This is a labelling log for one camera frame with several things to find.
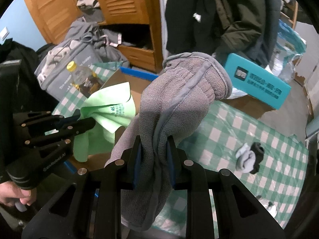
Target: wooden wardrobe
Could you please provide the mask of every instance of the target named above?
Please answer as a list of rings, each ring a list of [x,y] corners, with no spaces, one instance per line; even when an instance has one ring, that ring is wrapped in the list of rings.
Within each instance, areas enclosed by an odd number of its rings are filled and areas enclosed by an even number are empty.
[[[152,72],[162,70],[162,42],[159,0],[98,0],[105,21],[101,26],[142,24],[150,35],[151,47],[118,46],[132,65]],[[81,15],[77,0],[25,0],[34,22],[48,43],[60,43],[71,23]]]

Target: blue wall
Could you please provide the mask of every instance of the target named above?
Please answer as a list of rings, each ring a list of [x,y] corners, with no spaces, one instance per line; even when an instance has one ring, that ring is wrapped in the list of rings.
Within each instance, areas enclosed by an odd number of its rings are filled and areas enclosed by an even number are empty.
[[[34,23],[24,0],[14,0],[0,19],[0,31],[4,27],[9,30],[6,37],[14,41],[38,50],[46,44],[44,38]]]

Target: screw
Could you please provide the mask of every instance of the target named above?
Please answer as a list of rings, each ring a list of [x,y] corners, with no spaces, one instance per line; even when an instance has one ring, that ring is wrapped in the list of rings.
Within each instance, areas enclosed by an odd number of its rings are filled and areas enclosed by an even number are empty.
[[[230,175],[230,170],[228,170],[228,169],[222,169],[222,170],[221,170],[221,174],[224,175],[224,176],[229,176],[229,175]]]
[[[192,160],[185,160],[185,161],[184,161],[184,164],[185,164],[186,166],[192,166],[192,165],[194,164],[194,162],[193,162]]]
[[[122,160],[122,159],[117,159],[116,161],[115,161],[115,165],[123,165],[125,162],[124,162],[124,160]]]
[[[87,169],[86,168],[80,168],[79,170],[78,170],[78,174],[79,175],[83,175],[83,174],[86,174],[87,173]]]

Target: cabinet door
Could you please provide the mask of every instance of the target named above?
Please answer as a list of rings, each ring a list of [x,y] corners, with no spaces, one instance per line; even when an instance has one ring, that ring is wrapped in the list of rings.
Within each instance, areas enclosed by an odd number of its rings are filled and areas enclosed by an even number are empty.
[[[145,0],[98,0],[106,24],[148,24]]]
[[[48,43],[58,44],[80,16],[74,0],[24,0],[39,31]]]

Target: drawer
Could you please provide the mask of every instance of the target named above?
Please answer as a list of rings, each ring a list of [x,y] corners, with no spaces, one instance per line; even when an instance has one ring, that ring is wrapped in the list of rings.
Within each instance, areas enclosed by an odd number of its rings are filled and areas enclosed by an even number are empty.
[[[129,60],[129,62],[137,67],[144,68],[148,71],[155,72],[155,61],[153,50],[127,47],[119,45],[119,51]]]

